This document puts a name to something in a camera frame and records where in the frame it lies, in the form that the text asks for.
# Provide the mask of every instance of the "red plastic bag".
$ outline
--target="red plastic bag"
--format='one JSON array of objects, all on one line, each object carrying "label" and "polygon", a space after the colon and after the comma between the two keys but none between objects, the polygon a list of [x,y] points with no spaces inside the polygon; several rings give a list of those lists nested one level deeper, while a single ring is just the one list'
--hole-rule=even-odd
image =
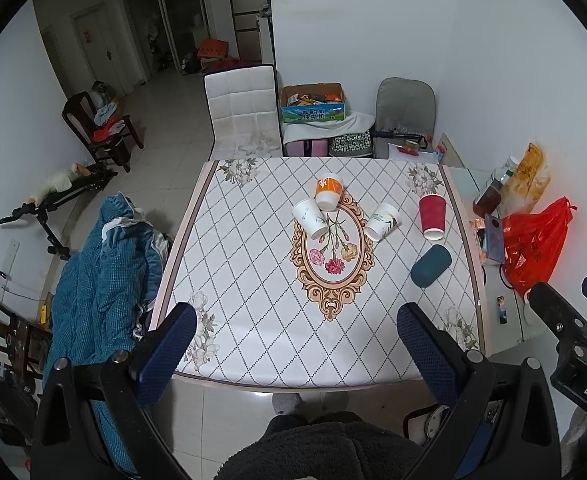
[{"label": "red plastic bag", "polygon": [[564,196],[542,213],[513,214],[503,220],[505,275],[521,297],[536,283],[551,277],[573,219],[572,209],[577,211]]}]

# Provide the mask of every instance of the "red cup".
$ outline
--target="red cup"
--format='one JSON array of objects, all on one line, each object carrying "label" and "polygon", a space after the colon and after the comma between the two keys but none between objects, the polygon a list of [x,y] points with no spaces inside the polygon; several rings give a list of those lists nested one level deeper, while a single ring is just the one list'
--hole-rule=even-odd
[{"label": "red cup", "polygon": [[435,194],[424,195],[418,202],[422,234],[427,240],[435,242],[445,237],[446,202],[444,197]]}]

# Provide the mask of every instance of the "yellow object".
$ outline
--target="yellow object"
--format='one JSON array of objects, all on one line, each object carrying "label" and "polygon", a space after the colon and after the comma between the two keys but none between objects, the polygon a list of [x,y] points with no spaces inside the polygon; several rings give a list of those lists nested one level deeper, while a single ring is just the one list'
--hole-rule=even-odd
[{"label": "yellow object", "polygon": [[551,180],[551,170],[544,150],[537,144],[530,143],[523,160],[507,185],[500,190],[502,197],[500,214],[508,216],[513,213],[529,214],[540,200]]}]

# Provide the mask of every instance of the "sliding door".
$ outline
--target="sliding door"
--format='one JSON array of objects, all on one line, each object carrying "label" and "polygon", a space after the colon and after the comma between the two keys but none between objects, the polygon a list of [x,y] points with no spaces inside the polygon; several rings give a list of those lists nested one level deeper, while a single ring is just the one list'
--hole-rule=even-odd
[{"label": "sliding door", "polygon": [[182,59],[209,38],[205,6],[203,0],[161,0],[161,4],[179,69]]},{"label": "sliding door", "polygon": [[147,77],[174,66],[158,0],[125,0],[129,24]]}]

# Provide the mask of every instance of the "wooden chair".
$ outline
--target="wooden chair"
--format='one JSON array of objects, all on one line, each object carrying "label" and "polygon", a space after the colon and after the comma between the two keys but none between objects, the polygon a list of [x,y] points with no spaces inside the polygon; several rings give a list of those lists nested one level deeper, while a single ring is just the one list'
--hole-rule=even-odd
[{"label": "wooden chair", "polygon": [[29,357],[29,347],[34,337],[51,343],[52,333],[41,326],[23,317],[0,302],[0,311],[10,318],[8,325],[0,321],[0,337],[6,345],[0,345],[0,352],[7,354],[11,367],[23,381],[31,378],[42,379],[42,373],[34,368],[38,363],[36,359]]},{"label": "wooden chair", "polygon": [[[83,99],[87,100],[87,104],[92,113],[91,117],[82,106]],[[70,116],[78,121],[84,130],[83,132],[81,132],[76,124],[72,122]],[[91,153],[91,156],[96,162],[100,160],[113,160],[118,166],[125,168],[125,171],[129,173],[131,169],[129,167],[131,153],[126,149],[123,139],[131,136],[141,150],[144,148],[144,144],[139,139],[136,129],[131,122],[131,117],[129,115],[123,116],[125,127],[120,133],[112,135],[102,142],[94,142],[93,134],[95,131],[99,130],[99,127],[96,126],[93,121],[95,116],[96,107],[87,92],[80,92],[79,94],[72,95],[62,109],[62,118],[64,119],[64,122],[66,122],[67,126],[69,126],[72,132],[76,134],[76,137],[80,139],[80,142],[85,145],[85,148]],[[99,155],[98,152],[104,152],[107,153],[107,155]]]}]

